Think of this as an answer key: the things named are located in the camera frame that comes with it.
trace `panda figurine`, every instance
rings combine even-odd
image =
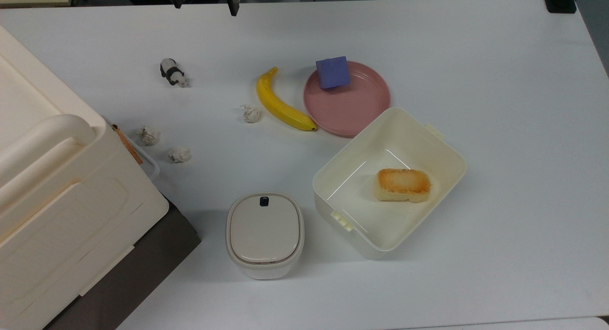
[[[169,81],[171,85],[177,84],[180,87],[188,87],[184,72],[180,71],[176,64],[176,60],[166,58],[161,61],[161,76],[167,78],[167,81]]]

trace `black stand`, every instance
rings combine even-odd
[[[575,14],[577,10],[574,0],[546,0],[546,8],[555,14]]]

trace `banana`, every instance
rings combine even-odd
[[[296,129],[305,131],[317,130],[317,125],[309,116],[285,104],[273,92],[271,83],[273,82],[273,76],[277,70],[277,68],[272,68],[258,78],[258,81],[256,82],[256,92],[260,102],[263,103],[273,116]]]

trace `blue sponge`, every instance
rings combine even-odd
[[[349,68],[346,66],[346,57],[337,57],[316,61],[319,87],[329,89],[340,87],[351,82]]]

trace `white lidded container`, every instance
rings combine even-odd
[[[381,169],[416,169],[432,183],[426,202],[380,202]],[[431,126],[392,107],[353,138],[313,178],[315,207],[368,259],[395,249],[463,177],[465,160]]]
[[[105,120],[0,26],[0,328],[39,330],[169,208]]]
[[[281,278],[298,261],[305,243],[303,216],[285,194],[256,193],[239,198],[226,218],[226,250],[250,278]]]

